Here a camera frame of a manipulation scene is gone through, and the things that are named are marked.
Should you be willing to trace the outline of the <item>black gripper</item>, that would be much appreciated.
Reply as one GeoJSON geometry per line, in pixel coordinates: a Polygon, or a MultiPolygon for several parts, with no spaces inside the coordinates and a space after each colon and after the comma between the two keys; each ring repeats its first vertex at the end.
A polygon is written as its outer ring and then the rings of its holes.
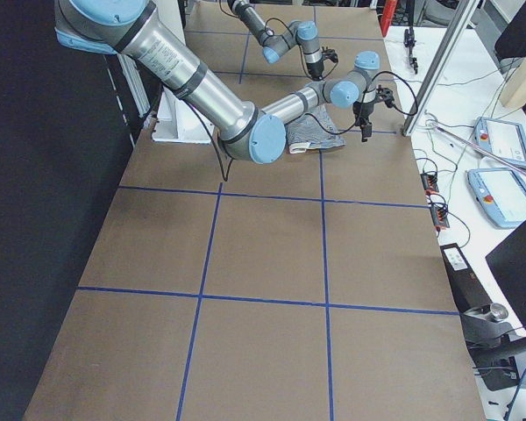
{"type": "Polygon", "coordinates": [[[361,132],[361,141],[367,142],[373,134],[373,125],[370,122],[370,116],[373,113],[374,103],[355,102],[352,105],[356,125],[359,125],[361,132]]]}
{"type": "Polygon", "coordinates": [[[324,72],[324,64],[322,61],[313,63],[306,63],[306,69],[311,79],[322,79],[324,72]]]}

